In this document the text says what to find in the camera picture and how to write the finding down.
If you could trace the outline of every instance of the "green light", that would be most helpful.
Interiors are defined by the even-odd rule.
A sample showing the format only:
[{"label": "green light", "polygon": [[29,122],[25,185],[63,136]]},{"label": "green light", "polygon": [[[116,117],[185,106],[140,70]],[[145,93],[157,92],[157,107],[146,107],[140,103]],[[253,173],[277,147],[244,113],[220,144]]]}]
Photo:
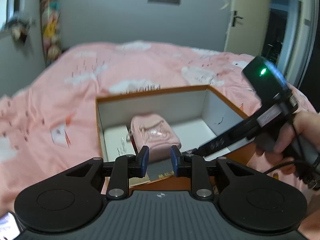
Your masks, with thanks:
[{"label": "green light", "polygon": [[260,76],[263,75],[266,71],[267,71],[266,68],[262,69],[262,70],[261,70],[261,73],[260,73]]}]

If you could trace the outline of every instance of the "cable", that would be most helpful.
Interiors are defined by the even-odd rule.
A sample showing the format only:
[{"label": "cable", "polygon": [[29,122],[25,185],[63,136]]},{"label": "cable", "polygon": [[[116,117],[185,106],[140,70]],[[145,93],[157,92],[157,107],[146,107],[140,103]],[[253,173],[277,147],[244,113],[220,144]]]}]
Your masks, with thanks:
[{"label": "cable", "polygon": [[289,122],[290,122],[290,124],[291,124],[291,126],[292,126],[292,128],[293,128],[294,133],[295,133],[295,137],[296,137],[296,139],[297,139],[297,141],[298,141],[298,146],[299,146],[299,150],[300,150],[300,152],[301,152],[302,159],[303,159],[303,160],[306,160],[306,157],[305,157],[305,155],[304,155],[304,151],[303,151],[303,149],[302,149],[302,145],[301,145],[301,142],[300,142],[300,137],[299,137],[299,135],[298,135],[298,133],[297,133],[297,130],[296,130],[296,128],[294,127],[294,124],[293,124],[292,116],[291,116],[291,118],[288,118],[288,119],[289,119]]},{"label": "cable", "polygon": [[306,160],[306,156],[304,154],[304,151],[303,151],[303,148],[302,148],[302,144],[300,142],[300,138],[299,138],[299,135],[297,133],[297,130],[294,127],[293,115],[289,111],[288,107],[286,106],[286,104],[284,102],[279,103],[278,106],[282,110],[282,113],[284,114],[284,117],[287,119],[288,122],[290,122],[290,124],[291,124],[291,126],[293,128],[293,131],[295,133],[295,138],[297,139],[297,142],[298,142],[298,146],[299,146],[299,150],[300,150],[300,153],[301,153],[302,160],[305,161]]},{"label": "cable", "polygon": [[305,161],[302,161],[302,160],[294,160],[294,161],[290,161],[290,162],[285,162],[285,163],[278,164],[278,165],[272,167],[271,169],[265,171],[263,174],[268,174],[268,173],[273,172],[273,171],[275,171],[275,170],[277,170],[277,169],[279,169],[279,168],[282,168],[282,167],[284,167],[284,166],[287,166],[287,165],[290,165],[290,164],[297,164],[297,163],[304,164],[304,165],[310,167],[310,165],[309,165],[308,163],[306,163]]}]

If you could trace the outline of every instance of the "logo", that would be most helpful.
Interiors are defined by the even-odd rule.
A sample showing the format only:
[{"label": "logo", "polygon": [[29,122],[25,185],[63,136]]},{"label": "logo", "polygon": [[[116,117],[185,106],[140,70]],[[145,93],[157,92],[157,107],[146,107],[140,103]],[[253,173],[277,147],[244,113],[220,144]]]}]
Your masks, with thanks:
[{"label": "logo", "polygon": [[214,150],[217,147],[220,147],[224,144],[224,139],[221,138],[220,141],[215,141],[210,145],[211,150]]},{"label": "logo", "polygon": [[158,193],[156,196],[157,196],[157,197],[159,197],[159,198],[163,198],[163,197],[165,197],[165,196],[166,196],[166,194],[164,194],[164,193],[160,192],[160,193]]}]

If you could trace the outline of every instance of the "pink bag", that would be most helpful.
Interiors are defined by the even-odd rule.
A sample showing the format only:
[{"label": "pink bag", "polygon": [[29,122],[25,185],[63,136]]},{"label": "pink bag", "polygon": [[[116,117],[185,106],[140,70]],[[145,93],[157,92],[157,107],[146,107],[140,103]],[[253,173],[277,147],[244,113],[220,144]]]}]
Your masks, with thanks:
[{"label": "pink bag", "polygon": [[149,162],[156,162],[170,157],[170,148],[181,142],[169,124],[158,114],[136,115],[131,120],[131,133],[137,150],[149,147]]}]

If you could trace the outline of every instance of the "bed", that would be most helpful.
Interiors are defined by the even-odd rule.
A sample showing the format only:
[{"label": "bed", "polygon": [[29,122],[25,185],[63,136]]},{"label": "bed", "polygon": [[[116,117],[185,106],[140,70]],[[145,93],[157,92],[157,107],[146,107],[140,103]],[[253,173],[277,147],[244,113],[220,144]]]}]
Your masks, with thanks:
[{"label": "bed", "polygon": [[[210,84],[251,115],[260,102],[241,71],[252,59],[144,41],[71,48],[29,87],[0,100],[0,214],[13,210],[25,187],[99,156],[97,96]],[[315,111],[292,89],[300,109]],[[269,168],[263,157],[249,164]],[[305,190],[292,175],[280,179]]]}]

